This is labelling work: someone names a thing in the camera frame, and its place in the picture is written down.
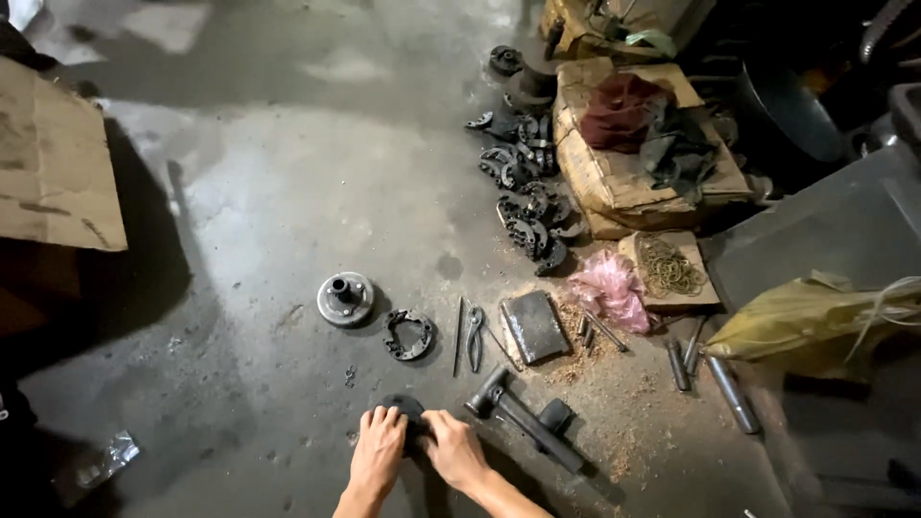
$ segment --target hand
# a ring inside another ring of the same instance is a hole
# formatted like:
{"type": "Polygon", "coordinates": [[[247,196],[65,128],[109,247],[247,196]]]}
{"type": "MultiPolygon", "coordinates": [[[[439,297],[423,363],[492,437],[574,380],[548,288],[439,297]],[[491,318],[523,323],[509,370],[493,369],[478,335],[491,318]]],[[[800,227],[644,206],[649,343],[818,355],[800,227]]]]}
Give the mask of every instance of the hand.
{"type": "Polygon", "coordinates": [[[435,435],[419,438],[432,466],[451,487],[469,492],[492,469],[483,457],[483,448],[470,425],[455,419],[447,410],[427,410],[422,414],[435,435]]]}
{"type": "Polygon", "coordinates": [[[397,466],[406,440],[405,415],[396,406],[378,406],[361,417],[361,434],[352,456],[349,489],[383,499],[397,480],[397,466]]]}

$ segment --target yellow plastic bag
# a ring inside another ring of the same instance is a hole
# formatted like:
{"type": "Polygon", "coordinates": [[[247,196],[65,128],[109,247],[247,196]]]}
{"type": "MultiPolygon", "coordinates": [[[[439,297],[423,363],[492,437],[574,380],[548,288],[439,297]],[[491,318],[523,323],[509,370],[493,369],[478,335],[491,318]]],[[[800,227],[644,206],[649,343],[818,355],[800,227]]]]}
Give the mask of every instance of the yellow plastic bag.
{"type": "Polygon", "coordinates": [[[813,271],[746,304],[707,341],[704,352],[810,377],[865,381],[872,349],[898,330],[897,324],[918,324],[911,320],[919,313],[921,277],[879,291],[854,291],[847,278],[813,271]]]}

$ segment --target hammer head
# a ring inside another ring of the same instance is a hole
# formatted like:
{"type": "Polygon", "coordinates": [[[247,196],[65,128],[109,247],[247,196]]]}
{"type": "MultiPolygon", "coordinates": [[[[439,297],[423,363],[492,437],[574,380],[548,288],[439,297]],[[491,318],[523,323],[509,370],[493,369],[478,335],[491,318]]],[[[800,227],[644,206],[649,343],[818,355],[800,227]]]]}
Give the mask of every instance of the hammer head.
{"type": "Polygon", "coordinates": [[[464,407],[471,411],[476,417],[488,418],[489,412],[493,409],[493,399],[491,393],[497,386],[503,386],[508,377],[508,369],[502,365],[496,365],[495,369],[486,376],[486,380],[476,389],[470,400],[464,403],[464,407]]]}

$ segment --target hammer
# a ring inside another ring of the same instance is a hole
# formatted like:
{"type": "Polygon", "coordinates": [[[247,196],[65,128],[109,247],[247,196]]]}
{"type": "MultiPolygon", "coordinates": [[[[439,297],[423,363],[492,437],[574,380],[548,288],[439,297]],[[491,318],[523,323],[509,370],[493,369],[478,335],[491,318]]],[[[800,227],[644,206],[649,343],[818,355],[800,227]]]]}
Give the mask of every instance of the hammer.
{"type": "Polygon", "coordinates": [[[506,415],[513,424],[530,435],[535,442],[540,444],[557,462],[570,473],[576,474],[582,469],[585,461],[574,452],[572,448],[559,440],[541,422],[528,411],[528,409],[513,394],[506,392],[505,381],[508,378],[508,369],[497,365],[486,381],[464,407],[480,419],[489,418],[494,406],[506,415]]]}

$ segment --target pink plastic bag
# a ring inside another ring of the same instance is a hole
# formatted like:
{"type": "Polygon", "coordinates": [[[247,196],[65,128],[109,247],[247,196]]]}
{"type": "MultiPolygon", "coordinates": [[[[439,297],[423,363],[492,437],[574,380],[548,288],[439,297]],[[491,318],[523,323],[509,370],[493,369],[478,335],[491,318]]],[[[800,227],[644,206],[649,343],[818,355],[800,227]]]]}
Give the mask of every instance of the pink plastic bag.
{"type": "Polygon", "coordinates": [[[646,293],[627,256],[601,250],[585,260],[582,271],[566,279],[575,303],[592,314],[607,317],[617,328],[630,333],[649,331],[649,317],[643,307],[646,293]]]}

